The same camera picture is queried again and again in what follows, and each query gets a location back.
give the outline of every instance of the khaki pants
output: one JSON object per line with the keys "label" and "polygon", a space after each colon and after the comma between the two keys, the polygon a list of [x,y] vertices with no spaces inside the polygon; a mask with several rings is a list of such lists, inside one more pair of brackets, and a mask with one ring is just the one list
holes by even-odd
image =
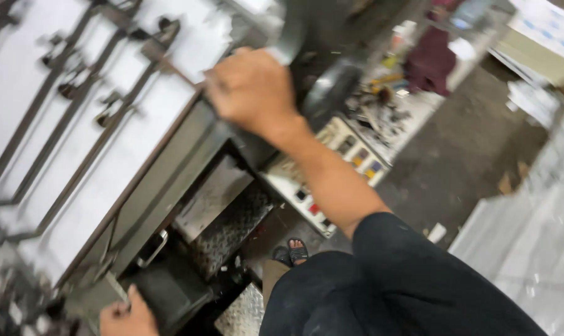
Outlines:
{"label": "khaki pants", "polygon": [[274,285],[290,267],[276,260],[266,260],[263,263],[263,308],[267,307]]}

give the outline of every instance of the control panel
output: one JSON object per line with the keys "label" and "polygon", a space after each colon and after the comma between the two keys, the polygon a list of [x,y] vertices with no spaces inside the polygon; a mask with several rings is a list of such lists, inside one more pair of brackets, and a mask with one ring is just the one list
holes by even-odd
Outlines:
{"label": "control panel", "polygon": [[[340,116],[333,117],[317,134],[317,139],[351,163],[371,187],[375,187],[390,170],[388,164]],[[281,154],[263,177],[324,237],[331,237],[336,232],[336,226],[313,200],[305,178],[291,158]]]}

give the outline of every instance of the black clothing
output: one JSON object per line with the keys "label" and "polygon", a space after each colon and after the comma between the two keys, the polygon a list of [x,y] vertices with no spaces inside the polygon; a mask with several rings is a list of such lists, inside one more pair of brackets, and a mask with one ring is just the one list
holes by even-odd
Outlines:
{"label": "black clothing", "polygon": [[353,255],[323,252],[278,280],[259,334],[546,336],[492,283],[391,213],[363,219]]}

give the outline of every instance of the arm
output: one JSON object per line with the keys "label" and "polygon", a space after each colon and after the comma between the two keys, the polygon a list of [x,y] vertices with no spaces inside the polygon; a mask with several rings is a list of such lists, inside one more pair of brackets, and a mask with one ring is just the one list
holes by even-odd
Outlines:
{"label": "arm", "polygon": [[349,163],[316,140],[294,107],[288,70],[265,50],[238,50],[206,75],[218,113],[293,158],[323,214],[348,238],[362,218],[390,211]]}

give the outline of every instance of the forearm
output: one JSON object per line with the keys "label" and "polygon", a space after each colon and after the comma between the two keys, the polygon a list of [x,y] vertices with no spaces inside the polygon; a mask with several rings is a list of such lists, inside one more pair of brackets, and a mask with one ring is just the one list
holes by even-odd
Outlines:
{"label": "forearm", "polygon": [[349,163],[316,140],[304,119],[278,139],[274,145],[297,163],[315,203],[349,239],[362,218],[390,211]]}

